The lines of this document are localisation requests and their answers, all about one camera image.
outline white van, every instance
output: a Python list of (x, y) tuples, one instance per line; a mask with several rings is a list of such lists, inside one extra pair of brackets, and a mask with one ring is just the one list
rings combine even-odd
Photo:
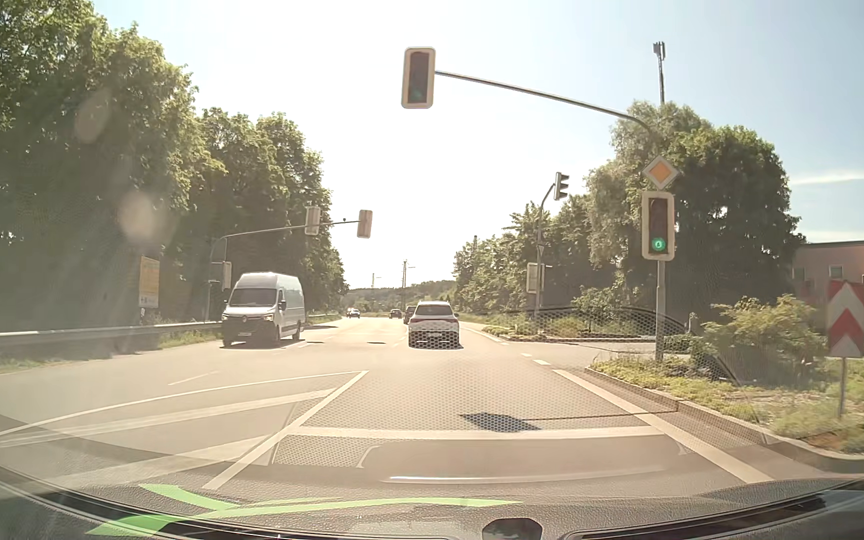
[(278, 343), (299, 340), (306, 323), (306, 297), (296, 276), (274, 272), (243, 274), (222, 313), (222, 345), (234, 341)]

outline red and white chevron sign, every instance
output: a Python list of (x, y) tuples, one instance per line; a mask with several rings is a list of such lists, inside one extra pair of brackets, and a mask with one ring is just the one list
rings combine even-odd
[(864, 287), (845, 279), (828, 282), (825, 327), (828, 355), (840, 359), (861, 359), (864, 352)]

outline road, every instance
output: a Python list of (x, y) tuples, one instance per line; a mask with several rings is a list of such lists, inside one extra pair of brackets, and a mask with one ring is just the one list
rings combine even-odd
[(184, 514), (206, 498), (574, 501), (828, 476), (584, 377), (641, 345), (477, 328), (462, 323), (461, 348), (419, 350), (398, 319), (349, 319), (276, 348), (210, 342), (0, 374), (0, 465)]

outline white suv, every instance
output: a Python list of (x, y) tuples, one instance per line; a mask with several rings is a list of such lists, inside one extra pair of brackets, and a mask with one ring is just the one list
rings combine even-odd
[(447, 301), (420, 301), (409, 319), (409, 347), (426, 349), (435, 342), (459, 347), (459, 317)]

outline guardrail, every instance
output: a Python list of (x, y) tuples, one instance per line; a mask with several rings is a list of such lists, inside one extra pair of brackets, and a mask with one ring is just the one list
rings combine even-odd
[[(337, 313), (307, 315), (306, 320), (312, 317), (329, 317), (335, 315), (337, 315)], [(221, 322), (206, 321), (201, 323), (172, 323), (166, 325), (132, 325), (69, 329), (42, 329), (28, 331), (4, 331), (0, 332), (0, 348), (16, 347), (20, 345), (42, 345), (47, 343), (58, 343), (62, 341), (86, 341), (90, 339), (158, 336), (163, 334), (173, 334), (176, 332), (219, 330), (221, 328)]]

